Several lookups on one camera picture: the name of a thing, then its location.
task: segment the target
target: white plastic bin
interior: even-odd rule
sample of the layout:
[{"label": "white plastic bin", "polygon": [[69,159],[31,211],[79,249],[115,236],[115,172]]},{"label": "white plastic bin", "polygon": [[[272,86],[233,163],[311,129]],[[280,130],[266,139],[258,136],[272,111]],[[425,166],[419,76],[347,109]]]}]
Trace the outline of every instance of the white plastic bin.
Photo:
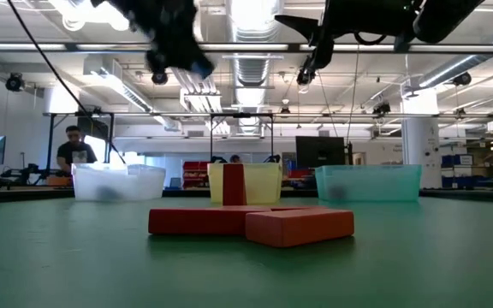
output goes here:
[{"label": "white plastic bin", "polygon": [[[209,164],[211,201],[222,203],[223,165]],[[243,163],[245,168],[246,202],[248,204],[274,204],[281,198],[282,168],[278,163]]]},{"label": "white plastic bin", "polygon": [[142,201],[161,198],[166,170],[142,164],[75,163],[78,201]]}]

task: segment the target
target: yellow plastic bin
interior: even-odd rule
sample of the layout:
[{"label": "yellow plastic bin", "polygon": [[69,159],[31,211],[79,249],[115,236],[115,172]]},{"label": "yellow plastic bin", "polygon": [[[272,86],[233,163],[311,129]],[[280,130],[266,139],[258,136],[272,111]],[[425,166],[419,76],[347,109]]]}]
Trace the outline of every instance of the yellow plastic bin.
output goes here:
[{"label": "yellow plastic bin", "polygon": [[[214,203],[222,203],[223,165],[209,164],[211,201]],[[274,204],[281,198],[282,169],[279,163],[243,163],[243,166],[248,204]]]}]

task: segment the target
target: dark t-shirt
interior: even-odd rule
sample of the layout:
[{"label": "dark t-shirt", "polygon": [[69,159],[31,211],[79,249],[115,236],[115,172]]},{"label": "dark t-shirt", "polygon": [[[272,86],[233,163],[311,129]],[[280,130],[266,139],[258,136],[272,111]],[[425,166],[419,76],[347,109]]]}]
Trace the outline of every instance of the dark t-shirt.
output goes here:
[{"label": "dark t-shirt", "polygon": [[72,163],[94,163],[97,161],[91,146],[84,142],[81,142],[78,146],[73,146],[69,142],[60,145],[56,156],[64,157],[66,164],[70,166]]}]

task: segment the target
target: ceiling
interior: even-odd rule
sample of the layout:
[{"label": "ceiling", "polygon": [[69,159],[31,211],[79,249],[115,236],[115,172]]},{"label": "ceiling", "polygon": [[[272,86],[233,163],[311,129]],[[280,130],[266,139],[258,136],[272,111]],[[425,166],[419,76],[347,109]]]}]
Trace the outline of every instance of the ceiling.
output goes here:
[{"label": "ceiling", "polygon": [[[39,42],[144,42],[145,39],[138,33],[116,31],[108,24],[87,23],[81,30],[70,32],[62,26],[62,16],[48,1],[17,1],[16,5],[22,9],[21,16]],[[285,14],[318,18],[321,14],[321,0],[287,0]],[[479,11],[472,13],[453,33],[444,41],[450,44],[486,44],[493,38],[493,0],[486,0]],[[229,42],[228,18],[225,15],[223,0],[201,1],[200,27],[205,42]],[[0,3],[0,41],[20,42],[27,41],[26,34],[21,30],[19,23],[10,8]],[[296,32],[282,27],[278,42],[305,43]],[[336,42],[354,44],[352,35],[339,38]],[[394,54],[336,54],[332,63],[322,69],[310,85],[307,93],[300,94],[295,82],[295,75],[306,54],[283,54],[282,58],[272,60],[270,64],[270,81],[264,99],[263,111],[278,112],[282,107],[282,100],[288,99],[288,106],[292,113],[361,112],[368,110],[376,103],[371,101],[375,94],[388,89],[387,99],[391,103],[393,112],[400,112],[399,86],[406,76],[427,74],[444,63],[454,60],[453,55],[394,55]],[[92,95],[102,102],[104,108],[112,111],[127,112],[131,110],[128,101],[121,95],[106,86],[101,86],[93,76],[83,74],[84,54],[52,53],[50,60],[63,73],[66,80],[75,83],[81,90]],[[169,77],[165,86],[154,86],[151,75],[145,69],[142,54],[112,54],[106,56],[117,60],[123,67],[123,78],[132,84],[137,91],[151,100],[151,104],[161,111],[184,111],[179,104],[180,85],[174,76]],[[231,107],[235,100],[233,87],[233,69],[230,60],[223,59],[222,54],[209,55],[217,65],[213,74],[217,89],[222,94],[223,108]],[[43,59],[33,53],[0,53],[0,77],[4,78],[11,69],[23,68],[24,79],[28,84],[37,86],[54,86],[55,77],[43,69]],[[462,104],[493,98],[493,58],[469,70],[472,76],[472,85],[456,89],[454,86],[439,86],[438,107],[441,112],[450,111]],[[493,100],[467,110],[471,112],[493,112]],[[280,121],[296,121],[293,118]],[[130,124],[146,123],[146,120],[130,119]]]}]

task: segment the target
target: green tabletop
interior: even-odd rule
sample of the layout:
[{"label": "green tabletop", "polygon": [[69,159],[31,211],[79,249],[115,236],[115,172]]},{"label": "green tabletop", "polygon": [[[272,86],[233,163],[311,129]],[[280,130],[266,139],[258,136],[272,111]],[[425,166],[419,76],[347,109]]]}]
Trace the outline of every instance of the green tabletop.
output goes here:
[{"label": "green tabletop", "polygon": [[0,307],[493,307],[492,203],[335,206],[354,237],[290,249],[147,233],[150,208],[209,202],[0,204]]}]

